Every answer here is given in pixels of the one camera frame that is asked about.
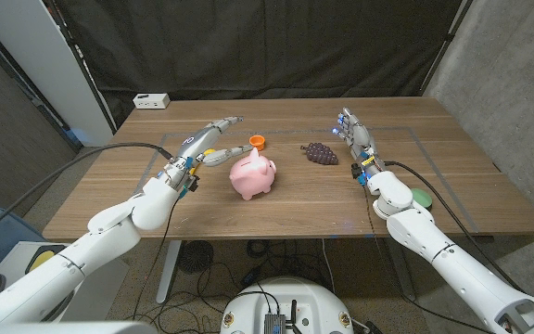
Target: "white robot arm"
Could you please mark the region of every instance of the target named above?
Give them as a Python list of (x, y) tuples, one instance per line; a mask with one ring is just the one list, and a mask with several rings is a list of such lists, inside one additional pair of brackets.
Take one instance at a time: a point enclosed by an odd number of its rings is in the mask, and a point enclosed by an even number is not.
[[(142, 193), (98, 213), (88, 223), (88, 233), (2, 291), (0, 324), (41, 321), (88, 275), (133, 248), (141, 238), (138, 228), (153, 230), (166, 223), (176, 201), (197, 188), (198, 177), (190, 174), (191, 168), (204, 160), (203, 152), (222, 132), (240, 121), (242, 117), (212, 122), (187, 138)], [(244, 151), (224, 150), (223, 157), (214, 155), (209, 166)]]
[(341, 129), (333, 133), (350, 146), (357, 161), (354, 175), (379, 195), (374, 210), (387, 221), (389, 234), (431, 263), (488, 330), (534, 333), (534, 297), (504, 283), (436, 227), (431, 213), (413, 201), (411, 190), (385, 171), (374, 139), (349, 109), (339, 114), (338, 123)]

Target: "black cable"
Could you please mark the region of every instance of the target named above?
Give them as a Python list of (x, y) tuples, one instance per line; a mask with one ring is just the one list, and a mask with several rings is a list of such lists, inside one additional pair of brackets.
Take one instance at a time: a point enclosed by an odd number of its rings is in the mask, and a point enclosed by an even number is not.
[[(363, 187), (363, 192), (366, 195), (366, 211), (368, 213), (368, 220), (370, 221), (370, 226), (372, 226), (372, 216), (370, 215), (370, 201), (368, 200), (368, 189), (366, 189), (365, 186)], [(387, 267), (387, 263), (385, 262), (384, 257), (382, 255), (382, 251), (380, 250), (380, 246), (378, 245), (378, 238), (376, 237), (376, 234), (374, 234), (374, 236), (375, 236), (376, 248), (378, 249), (378, 255), (380, 256), (380, 261), (382, 262), (382, 265), (385, 267), (385, 271), (387, 272), (387, 276), (391, 277), (392, 274), (390, 273), (390, 270)], [(401, 295), (401, 297), (403, 297), (403, 299), (405, 301), (412, 303), (413, 305), (415, 305), (417, 308), (419, 308), (422, 311), (428, 312), (431, 315), (435, 315), (435, 316), (440, 317), (442, 319), (452, 321), (453, 323), (456, 323), (456, 324), (459, 324), (459, 325), (462, 325), (462, 326), (473, 328), (473, 329), (476, 329), (476, 330), (479, 330), (479, 331), (482, 331), (482, 332), (485, 332), (485, 333), (489, 333), (489, 334), (495, 334), (494, 332), (486, 330), (484, 328), (479, 328), (479, 327), (477, 327), (475, 325), (467, 324), (467, 323), (465, 323), (463, 321), (452, 319), (452, 318), (447, 317), (446, 315), (441, 315), (441, 314), (438, 314), (438, 313), (436, 313), (434, 311), (428, 310), (424, 306), (422, 306), (422, 305), (418, 304), (417, 302), (414, 302), (411, 299), (409, 299), (409, 297), (407, 297), (403, 293), (401, 288), (398, 287), (395, 282), (390, 281), (390, 284), (397, 290), (397, 292)]]
[[(259, 286), (259, 288), (261, 289), (261, 291), (263, 291), (263, 293), (264, 293), (265, 290), (263, 289), (263, 287), (261, 286), (261, 284), (259, 284), (259, 282), (257, 282), (257, 285)], [(265, 301), (267, 302), (267, 307), (269, 308), (269, 314), (271, 314), (271, 303), (269, 302), (269, 299), (267, 298), (267, 295), (266, 295), (266, 294), (263, 294), (263, 296), (265, 297)]]
[(203, 332), (204, 333), (219, 333), (220, 330), (217, 330), (217, 331), (206, 330), (206, 328), (205, 328), (205, 319), (206, 318), (208, 319), (208, 323), (210, 324), (210, 328), (211, 328), (211, 320), (210, 320), (210, 318), (208, 316), (206, 316), (206, 315), (203, 315), (203, 316), (201, 316), (201, 325), (203, 325)]
[(96, 148), (91, 150), (90, 152), (85, 153), (81, 157), (75, 158), (74, 160), (64, 164), (63, 166), (56, 169), (54, 172), (49, 174), (47, 177), (45, 177), (43, 180), (41, 180), (39, 183), (34, 185), (32, 188), (30, 188), (28, 191), (26, 191), (22, 196), (20, 196), (18, 199), (16, 199), (15, 202), (13, 202), (7, 209), (5, 209), (3, 212), (0, 213), (0, 222), (4, 217), (6, 217), (10, 212), (14, 211), (18, 205), (21, 204), (22, 201), (24, 201), (26, 198), (28, 198), (30, 195), (34, 193), (34, 191), (38, 190), (41, 186), (45, 185), (49, 181), (51, 181), (53, 178), (55, 178), (57, 175), (61, 174), (63, 171), (68, 169), (69, 167), (73, 166), (74, 164), (84, 160), (85, 158), (96, 154), (98, 152), (102, 152), (103, 150), (111, 149), (111, 148), (153, 148), (159, 152), (164, 158), (170, 159), (172, 158), (172, 154), (170, 154), (166, 149), (161, 148), (157, 145), (148, 144), (148, 143), (119, 143), (119, 144), (110, 144), (103, 146), (101, 148)]
[[(153, 321), (154, 321), (154, 318), (152, 318), (151, 316), (149, 315), (145, 315), (145, 314), (137, 314), (136, 316), (139, 316), (139, 319), (136, 319), (136, 321), (139, 321), (143, 318), (148, 318), (149, 320), (151, 320), (149, 323), (151, 324)], [(129, 315), (127, 316), (126, 318), (124, 318), (123, 320), (129, 320), (129, 319), (132, 319), (132, 320), (135, 320), (133, 319), (133, 316), (132, 315)]]
[[(188, 294), (188, 295), (190, 295), (190, 296), (193, 296), (194, 298), (189, 299), (189, 300), (186, 301), (186, 302), (179, 302), (179, 303), (177, 303), (177, 304), (175, 304), (175, 305), (168, 305), (168, 308), (167, 308), (167, 309), (164, 309), (164, 307), (166, 307), (166, 306), (167, 306), (166, 304), (168, 303), (168, 301), (166, 301), (166, 302), (164, 302), (161, 306), (156, 306), (156, 307), (154, 307), (153, 309), (147, 311), (144, 315), (146, 315), (146, 314), (148, 314), (148, 313), (150, 313), (150, 312), (153, 312), (154, 310), (156, 310), (156, 309), (159, 308), (160, 311), (158, 312), (158, 314), (152, 318), (152, 320), (153, 320), (154, 322), (155, 322), (156, 320), (159, 321), (159, 317), (160, 317), (162, 314), (164, 314), (165, 312), (170, 311), (173, 307), (180, 307), (180, 306), (187, 305), (187, 304), (193, 302), (194, 300), (196, 300), (197, 298), (199, 298), (199, 295), (196, 295), (195, 293), (191, 293), (191, 292), (188, 292), (188, 291), (180, 291), (180, 292), (177, 292), (177, 293), (186, 293), (186, 294)], [(206, 297), (206, 298), (225, 297), (225, 298), (228, 299), (229, 301), (232, 300), (232, 298), (231, 298), (230, 296), (226, 296), (226, 295), (224, 295), (224, 294), (211, 295), (211, 296), (205, 296), (205, 297)]]
[[(197, 280), (197, 295), (199, 296), (199, 298), (201, 299), (201, 301), (206, 304), (209, 308), (213, 309), (215, 312), (219, 313), (219, 314), (223, 314), (225, 311), (224, 310), (220, 310), (216, 307), (214, 307), (213, 305), (211, 305), (208, 301), (205, 300), (205, 297), (203, 296), (203, 291), (205, 291), (205, 288), (208, 286), (208, 284), (210, 283), (210, 276), (211, 276), (211, 268), (214, 264), (223, 264), (227, 269), (228, 269), (228, 272), (230, 274), (230, 278), (232, 279), (232, 282), (234, 283), (234, 285), (238, 288), (238, 285), (237, 283), (235, 282), (235, 279), (234, 279), (234, 276), (232, 275), (232, 271), (230, 271), (230, 268), (225, 264), (225, 263), (212, 263), (209, 267), (207, 267), (202, 273), (201, 275), (199, 275), (199, 279)], [(208, 274), (208, 281), (207, 283), (205, 284), (205, 287), (203, 287), (203, 289), (200, 288), (200, 283), (201, 283), (201, 278), (203, 277), (203, 275), (209, 271), (209, 274)]]
[[(279, 246), (279, 245), (284, 246), (284, 255), (276, 254), (273, 251), (273, 247)], [(309, 279), (311, 281), (315, 281), (319, 283), (320, 285), (330, 284), (329, 278), (324, 278), (324, 275), (321, 269), (321, 265), (323, 263), (322, 259), (320, 258), (321, 253), (317, 251), (316, 255), (298, 254), (298, 248), (299, 248), (298, 242), (294, 240), (294, 253), (287, 254), (286, 253), (287, 252), (286, 240), (278, 242), (278, 243), (273, 243), (270, 245), (270, 249), (267, 252), (266, 259), (261, 264), (259, 264), (259, 267), (263, 267), (264, 265), (268, 263), (273, 268), (273, 270), (275, 270), (279, 275), (290, 273), (294, 276), (300, 276), (300, 277)], [(302, 259), (300, 259), (300, 257), (313, 258), (316, 262), (316, 267), (304, 262)], [(276, 266), (275, 264), (273, 264), (272, 262), (273, 259), (282, 260), (281, 265)], [(304, 272), (308, 273), (310, 270), (316, 273), (316, 277), (312, 275), (308, 275), (308, 274), (307, 275), (303, 274)]]
[[(198, 330), (195, 330), (195, 329), (187, 329), (187, 331), (194, 331), (196, 333), (201, 333), (201, 325), (199, 323), (199, 318), (191, 311), (185, 309), (185, 308), (182, 308), (180, 306), (173, 306), (171, 307), (169, 310), (173, 310), (173, 309), (177, 309), (177, 310), (181, 310), (181, 311), (184, 311), (184, 312), (187, 312), (189, 313), (190, 315), (192, 315), (194, 318), (195, 318), (195, 321), (197, 322), (197, 329)], [(159, 330), (162, 331), (162, 333), (166, 333), (166, 334), (173, 334), (173, 332), (168, 332), (166, 331), (166, 329), (164, 329), (164, 327), (162, 326), (162, 322), (159, 320), (159, 317), (158, 317), (158, 326), (159, 326)]]
[(502, 275), (502, 277), (504, 277), (504, 279), (506, 281), (508, 281), (508, 283), (510, 283), (510, 285), (521, 291), (522, 293), (526, 293), (522, 288), (520, 288), (520, 286), (518, 286), (518, 284), (516, 284), (512, 278), (510, 278), (508, 276), (508, 274), (506, 274), (502, 269), (501, 267), (495, 263), (489, 256), (488, 254), (486, 254), (486, 252), (484, 252), (481, 247), (479, 246), (479, 244), (477, 244), (477, 242), (473, 239), (473, 237), (471, 236), (471, 234), (469, 233), (469, 231), (466, 229), (466, 227), (464, 227), (463, 223), (461, 223), (461, 220), (459, 219), (459, 217), (456, 216), (456, 214), (454, 214), (454, 212), (452, 211), (451, 207), (448, 205), (448, 203), (444, 200), (444, 198), (438, 193), (438, 191), (434, 188), (434, 186), (432, 186), (422, 175), (420, 175), (418, 172), (416, 172), (415, 170), (411, 169), (410, 167), (400, 163), (400, 162), (396, 162), (396, 161), (385, 161), (385, 165), (386, 166), (399, 166), (405, 170), (407, 170), (409, 173), (412, 173), (413, 175), (415, 175), (418, 179), (420, 179), (430, 190), (432, 190), (432, 192), (434, 193), (434, 195), (436, 195), (436, 197), (438, 198), (438, 200), (440, 201), (440, 203), (442, 203), (442, 206), (444, 206), (444, 208), (446, 209), (446, 211), (449, 213), (449, 215), (452, 217), (452, 219), (454, 219), (454, 222), (456, 222), (456, 224), (461, 228), (461, 230), (463, 230), (463, 233), (465, 234), (465, 236), (467, 237), (467, 239), (469, 239), (469, 241), (471, 241), (471, 243), (475, 246), (475, 248), (477, 248), (477, 250), (479, 251), (479, 253), (481, 253), (481, 255), (483, 255), (483, 257), (488, 260), (488, 262), (491, 264), (491, 266), (493, 266), (496, 271), (498, 271), (498, 273), (500, 273), (500, 275)]
[[(186, 301), (186, 302), (181, 302), (181, 303), (177, 303), (177, 304), (175, 304), (175, 305), (170, 305), (170, 307), (172, 307), (172, 306), (182, 306), (182, 305), (186, 305), (186, 304), (188, 304), (188, 303), (190, 303), (190, 302), (192, 302), (192, 301), (194, 301), (195, 299), (198, 298), (198, 296), (197, 296), (196, 294), (194, 294), (194, 293), (191, 293), (191, 292), (188, 292), (188, 291), (178, 291), (178, 292), (173, 293), (172, 296), (171, 296), (167, 301), (163, 302), (163, 303), (162, 303), (161, 305), (159, 305), (159, 306), (156, 306), (156, 307), (151, 308), (150, 310), (147, 310), (145, 313), (143, 313), (143, 315), (145, 315), (146, 317), (149, 318), (149, 316), (147, 316), (147, 315), (149, 315), (150, 313), (152, 313), (152, 312), (154, 312), (155, 310), (158, 310), (158, 309), (160, 309), (160, 312), (159, 312), (159, 313), (161, 313), (161, 308), (163, 308), (164, 306), (166, 306), (166, 304), (167, 304), (172, 298), (176, 297), (176, 296), (179, 295), (179, 294), (188, 294), (188, 295), (193, 296), (194, 298), (192, 298), (192, 299), (190, 299), (190, 300), (188, 300), (188, 301)], [(156, 316), (154, 316), (153, 318), (150, 318), (150, 320), (152, 320), (152, 322), (154, 322), (154, 321), (156, 321), (156, 319), (158, 318), (158, 316), (159, 316), (159, 315), (156, 315)], [(127, 316), (126, 318), (124, 318), (123, 320), (127, 320), (127, 319), (130, 319), (130, 318), (132, 318), (132, 317), (133, 317), (132, 315), (129, 315), (129, 316)]]
[(239, 298), (239, 297), (243, 297), (243, 296), (248, 296), (248, 295), (251, 295), (251, 294), (262, 294), (262, 295), (266, 295), (266, 296), (269, 296), (271, 298), (273, 298), (273, 300), (275, 301), (275, 304), (277, 305), (277, 313), (280, 314), (279, 312), (279, 302), (277, 301), (277, 299), (273, 296), (273, 294), (269, 293), (269, 292), (265, 292), (265, 291), (247, 291), (247, 292), (240, 292), (238, 293), (237, 295), (234, 296), (234, 298), (232, 300), (235, 300), (236, 298)]
[(156, 252), (156, 258), (154, 258), (154, 262), (152, 263), (152, 266), (149, 268), (149, 272), (147, 273), (146, 279), (144, 280), (144, 284), (142, 285), (141, 290), (139, 291), (139, 296), (137, 296), (137, 302), (135, 302), (135, 308), (133, 310), (133, 320), (135, 320), (135, 315), (137, 315), (137, 307), (139, 307), (139, 302), (141, 301), (141, 296), (144, 294), (144, 289), (146, 288), (147, 281), (149, 280), (149, 277), (152, 275), (154, 266), (156, 266), (156, 262), (158, 261), (159, 255), (162, 252), (162, 246), (164, 246), (164, 241), (166, 241), (166, 236), (168, 235), (168, 229), (171, 225), (172, 213), (174, 212), (174, 207), (176, 206), (176, 203), (178, 203), (178, 199), (174, 202), (174, 204), (172, 204), (171, 214), (168, 216), (168, 223), (166, 223), (166, 231), (164, 231), (164, 237), (162, 237), (162, 241), (160, 242), (158, 246), (158, 251)]

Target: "black backdrop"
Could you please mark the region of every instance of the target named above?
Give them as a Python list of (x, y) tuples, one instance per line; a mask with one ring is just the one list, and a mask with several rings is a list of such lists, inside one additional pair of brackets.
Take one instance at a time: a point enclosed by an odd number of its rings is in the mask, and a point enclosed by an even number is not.
[(461, 1), (61, 0), (117, 124), (171, 99), (417, 96)]

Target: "concrete wall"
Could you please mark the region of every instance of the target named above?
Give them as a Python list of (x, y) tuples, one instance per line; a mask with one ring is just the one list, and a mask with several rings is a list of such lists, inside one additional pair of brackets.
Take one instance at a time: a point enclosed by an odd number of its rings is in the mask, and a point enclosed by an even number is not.
[[(425, 96), (437, 98), (534, 205), (534, 1), (475, 1)], [(484, 247), (534, 295), (534, 238), (496, 238)], [(426, 282), (441, 282), (426, 272), (431, 267), (414, 260), (412, 269), (422, 304), (476, 321), (445, 285)], [(426, 320), (433, 333), (472, 330)]]

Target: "white wall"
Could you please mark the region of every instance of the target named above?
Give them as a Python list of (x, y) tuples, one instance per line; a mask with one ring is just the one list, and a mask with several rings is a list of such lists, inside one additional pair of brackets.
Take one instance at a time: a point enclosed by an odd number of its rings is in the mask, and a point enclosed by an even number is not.
[(0, 41), (85, 146), (112, 132), (65, 38), (40, 0), (0, 2)]

